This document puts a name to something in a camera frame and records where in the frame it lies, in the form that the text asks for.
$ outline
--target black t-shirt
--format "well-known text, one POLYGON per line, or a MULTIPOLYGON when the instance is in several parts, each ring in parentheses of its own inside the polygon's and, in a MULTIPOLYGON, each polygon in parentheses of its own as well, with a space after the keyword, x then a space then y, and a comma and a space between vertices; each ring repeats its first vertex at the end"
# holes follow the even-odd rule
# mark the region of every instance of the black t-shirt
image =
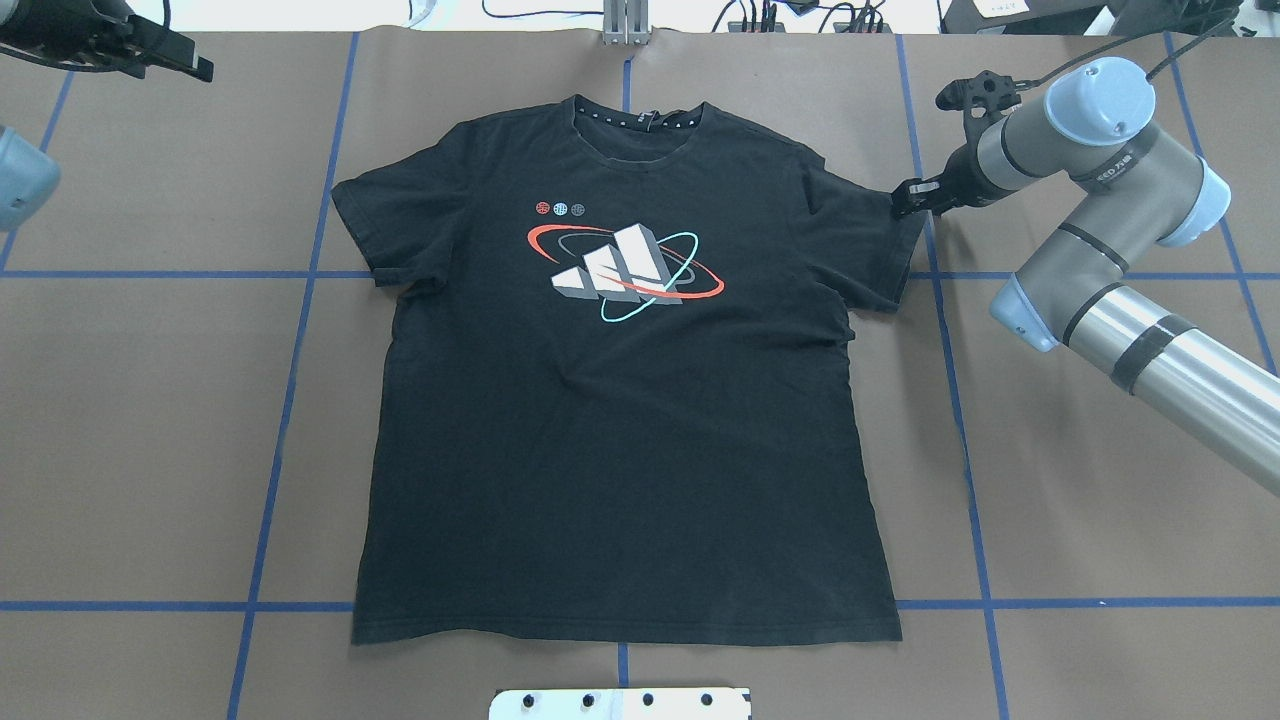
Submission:
POLYGON ((355 643, 900 639, 849 392, 923 219, 701 104, 575 96, 339 183, 387 354, 355 643))

